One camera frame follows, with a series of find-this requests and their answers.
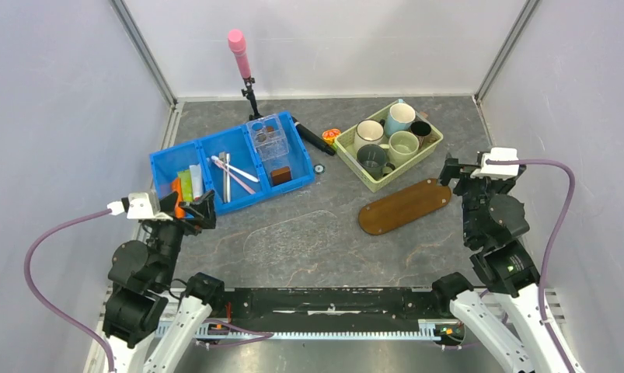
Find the green toothpaste tube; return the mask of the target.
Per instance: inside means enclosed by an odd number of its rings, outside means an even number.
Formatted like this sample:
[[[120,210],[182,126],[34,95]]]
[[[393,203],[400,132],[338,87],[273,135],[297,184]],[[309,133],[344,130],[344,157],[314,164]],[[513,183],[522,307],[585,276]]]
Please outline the green toothpaste tube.
[[[180,181],[180,191],[183,201],[193,202],[193,183],[190,169],[178,172],[178,178]]]

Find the white toothpaste tube red cap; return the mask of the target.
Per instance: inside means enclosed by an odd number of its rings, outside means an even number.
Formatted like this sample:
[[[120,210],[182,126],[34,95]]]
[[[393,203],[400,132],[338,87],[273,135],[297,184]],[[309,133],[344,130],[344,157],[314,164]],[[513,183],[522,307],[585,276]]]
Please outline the white toothpaste tube red cap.
[[[202,197],[204,191],[203,173],[200,164],[189,166],[193,200]]]

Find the brown oval wooden tray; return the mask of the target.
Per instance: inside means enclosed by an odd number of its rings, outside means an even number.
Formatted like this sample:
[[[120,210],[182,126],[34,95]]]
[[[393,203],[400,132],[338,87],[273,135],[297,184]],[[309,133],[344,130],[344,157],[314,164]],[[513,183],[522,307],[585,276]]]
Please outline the brown oval wooden tray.
[[[363,206],[357,221],[369,235],[384,235],[446,207],[450,200],[449,186],[426,179]]]

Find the dark grey mug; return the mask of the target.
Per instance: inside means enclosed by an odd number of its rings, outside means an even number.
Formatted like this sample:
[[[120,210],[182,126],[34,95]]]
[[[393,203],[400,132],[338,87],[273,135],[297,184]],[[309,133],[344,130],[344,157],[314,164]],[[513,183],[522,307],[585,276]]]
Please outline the dark grey mug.
[[[365,145],[357,151],[357,162],[375,180],[380,180],[394,170],[396,166],[387,156],[388,145]]]

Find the clear plastic toothbrush holder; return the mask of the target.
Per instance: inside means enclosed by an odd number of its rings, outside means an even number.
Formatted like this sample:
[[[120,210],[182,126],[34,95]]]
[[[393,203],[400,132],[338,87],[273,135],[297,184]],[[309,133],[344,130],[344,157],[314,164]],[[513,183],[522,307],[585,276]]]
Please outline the clear plastic toothbrush holder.
[[[289,153],[288,140],[277,114],[251,120],[246,126],[262,162],[280,159]]]

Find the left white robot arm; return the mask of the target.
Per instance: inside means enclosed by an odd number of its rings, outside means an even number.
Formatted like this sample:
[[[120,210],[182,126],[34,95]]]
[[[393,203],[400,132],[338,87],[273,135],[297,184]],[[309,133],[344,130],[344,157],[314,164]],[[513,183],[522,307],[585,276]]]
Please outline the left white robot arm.
[[[223,281],[198,273],[186,282],[173,325],[154,349],[160,318],[169,299],[183,237],[216,226],[215,192],[181,201],[176,192],[163,198],[156,192],[131,193],[108,203],[111,215],[125,213],[149,228],[145,241],[117,247],[108,278],[112,291],[103,317],[103,349],[109,372],[172,372],[202,322],[220,315],[226,306]]]

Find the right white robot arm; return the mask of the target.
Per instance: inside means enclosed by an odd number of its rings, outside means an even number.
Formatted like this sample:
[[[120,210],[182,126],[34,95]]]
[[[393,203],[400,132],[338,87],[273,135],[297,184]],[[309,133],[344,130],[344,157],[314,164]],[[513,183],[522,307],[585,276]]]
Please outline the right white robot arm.
[[[529,165],[554,166],[568,177],[539,267],[521,242],[530,229],[525,206],[509,194]],[[584,371],[546,299],[549,258],[575,191],[573,170],[554,160],[519,159],[514,148],[492,148],[478,153],[475,164],[447,157],[437,182],[446,187],[452,180],[457,182],[454,195],[462,199],[463,244],[473,252],[472,268],[514,327],[495,316],[458,272],[432,284],[433,311],[466,325],[506,372]]]

